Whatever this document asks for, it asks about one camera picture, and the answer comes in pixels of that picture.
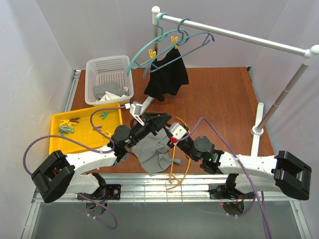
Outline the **light blue clothespin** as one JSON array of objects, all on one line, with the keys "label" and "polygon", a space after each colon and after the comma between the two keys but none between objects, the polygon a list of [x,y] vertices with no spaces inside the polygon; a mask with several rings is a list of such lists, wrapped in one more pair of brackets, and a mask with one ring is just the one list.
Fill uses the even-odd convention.
[{"label": "light blue clothespin", "polygon": [[169,161],[172,163],[181,164],[181,160],[179,159],[170,159]]}]

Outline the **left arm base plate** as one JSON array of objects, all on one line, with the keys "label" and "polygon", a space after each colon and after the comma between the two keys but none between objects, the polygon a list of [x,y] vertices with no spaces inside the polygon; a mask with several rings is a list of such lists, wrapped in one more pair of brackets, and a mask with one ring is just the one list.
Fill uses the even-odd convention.
[{"label": "left arm base plate", "polygon": [[83,192],[77,194],[77,199],[83,199],[79,194],[94,201],[119,200],[121,197],[121,185],[106,184],[95,186],[92,189],[85,188]]}]

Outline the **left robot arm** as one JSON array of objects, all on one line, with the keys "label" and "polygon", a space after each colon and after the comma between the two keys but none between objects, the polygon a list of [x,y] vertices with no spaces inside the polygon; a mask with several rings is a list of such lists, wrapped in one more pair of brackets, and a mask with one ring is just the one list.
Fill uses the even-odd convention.
[{"label": "left robot arm", "polygon": [[166,113],[145,113],[143,125],[136,119],[130,125],[116,127],[111,141],[94,151],[64,154],[52,152],[32,173],[31,179],[46,203],[51,203],[65,194],[82,194],[92,200],[104,200],[111,194],[103,177],[94,170],[124,162],[129,149],[148,134],[156,135],[171,119]]}]

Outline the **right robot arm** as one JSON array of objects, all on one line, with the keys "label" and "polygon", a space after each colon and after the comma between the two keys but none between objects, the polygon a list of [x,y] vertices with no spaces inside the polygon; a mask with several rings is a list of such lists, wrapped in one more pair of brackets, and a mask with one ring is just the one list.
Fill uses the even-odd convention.
[{"label": "right robot arm", "polygon": [[310,197],[312,168],[288,151],[271,156],[233,156],[216,150],[205,136],[192,140],[188,135],[182,139],[171,138],[193,161],[209,174],[224,174],[228,178],[224,192],[238,195],[254,190],[282,192],[286,196],[306,201]]}]

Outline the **grey underwear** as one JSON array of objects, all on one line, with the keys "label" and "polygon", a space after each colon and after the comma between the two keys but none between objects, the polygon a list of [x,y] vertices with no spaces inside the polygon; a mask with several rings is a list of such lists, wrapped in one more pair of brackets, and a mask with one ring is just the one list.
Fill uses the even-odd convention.
[{"label": "grey underwear", "polygon": [[157,135],[149,133],[132,148],[132,153],[147,173],[163,172],[171,165],[168,141],[165,130],[161,129]]}]

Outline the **yellow hanger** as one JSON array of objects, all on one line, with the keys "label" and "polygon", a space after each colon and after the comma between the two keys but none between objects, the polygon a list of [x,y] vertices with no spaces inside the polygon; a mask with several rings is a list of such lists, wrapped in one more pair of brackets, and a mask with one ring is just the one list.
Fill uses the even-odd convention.
[{"label": "yellow hanger", "polygon": [[[176,118],[180,123],[182,123],[184,126],[188,126],[188,125],[185,123],[185,121],[183,121],[181,118],[179,118],[179,117],[175,117],[175,118]],[[176,150],[176,146],[173,147],[172,160],[175,159],[175,150]],[[185,173],[184,173],[184,176],[183,176],[183,178],[180,179],[180,180],[179,180],[178,178],[176,178],[175,175],[173,174],[173,166],[174,166],[175,163],[174,163],[173,161],[171,162],[170,172],[169,172],[169,182],[170,182],[170,184],[173,184],[173,182],[172,182],[172,178],[173,178],[173,179],[175,179],[175,180],[177,181],[177,184],[174,185],[174,186],[172,186],[172,187],[170,187],[170,188],[167,188],[166,190],[172,190],[172,189],[178,187],[179,185],[182,184],[182,182],[183,182],[184,179],[186,178],[186,176],[187,176],[187,174],[188,174],[188,172],[189,172],[190,165],[191,165],[191,158],[190,158],[189,156],[187,156],[187,155],[185,155],[185,156],[186,156],[187,159],[188,159],[188,164],[187,164],[187,168],[186,168],[186,171],[185,171]]]}]

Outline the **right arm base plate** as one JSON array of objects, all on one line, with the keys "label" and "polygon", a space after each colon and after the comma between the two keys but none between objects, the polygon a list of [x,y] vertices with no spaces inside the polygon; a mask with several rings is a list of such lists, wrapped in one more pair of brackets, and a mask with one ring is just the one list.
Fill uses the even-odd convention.
[{"label": "right arm base plate", "polygon": [[212,183],[208,185],[208,192],[210,194],[210,199],[228,199],[237,200],[245,196],[245,199],[253,199],[255,194],[253,191],[246,194],[241,193],[234,187],[228,187],[225,184]]}]

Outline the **grey-blue hanger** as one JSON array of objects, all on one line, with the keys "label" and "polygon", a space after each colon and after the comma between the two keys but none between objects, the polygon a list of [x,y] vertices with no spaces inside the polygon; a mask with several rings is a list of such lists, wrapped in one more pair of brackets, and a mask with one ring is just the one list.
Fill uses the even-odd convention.
[{"label": "grey-blue hanger", "polygon": [[[160,19],[166,16],[166,13],[162,13],[159,16],[159,19],[156,21],[156,27],[159,28],[161,30],[161,35],[155,37],[154,39],[152,39],[148,44],[146,44],[133,58],[133,60],[130,63],[130,67],[135,63],[138,68],[142,67],[145,65],[145,70],[144,70],[144,74],[143,74],[143,78],[146,77],[147,72],[153,73],[157,70],[160,70],[168,65],[170,65],[171,63],[174,63],[178,60],[181,60],[182,57],[196,51],[197,49],[200,49],[201,47],[207,45],[210,41],[215,41],[214,36],[207,31],[203,31],[203,32],[199,32],[193,35],[189,35],[188,32],[184,29],[181,29],[180,26],[182,23],[184,23],[186,20],[189,20],[188,18],[184,18],[181,20],[181,23],[178,24],[177,29],[174,30],[170,30],[167,32],[163,32],[163,28],[159,25]],[[158,42],[162,42],[164,40],[166,40],[167,36],[172,33],[172,32],[178,32],[181,34],[181,38],[179,38],[178,36],[174,37],[171,36],[171,45],[168,46],[167,48],[165,48],[162,52],[158,53],[157,47],[155,48],[155,50],[149,49],[149,55],[150,55],[150,59],[145,61],[144,63],[140,64],[136,61],[137,57],[144,51],[146,50],[151,44],[155,44],[157,45]],[[204,41],[202,42],[201,45],[199,45],[198,47],[192,49],[191,51],[185,53],[184,55],[181,55],[178,51],[178,47],[182,46],[184,44],[186,44],[192,37],[198,36],[198,35],[206,35]]]}]

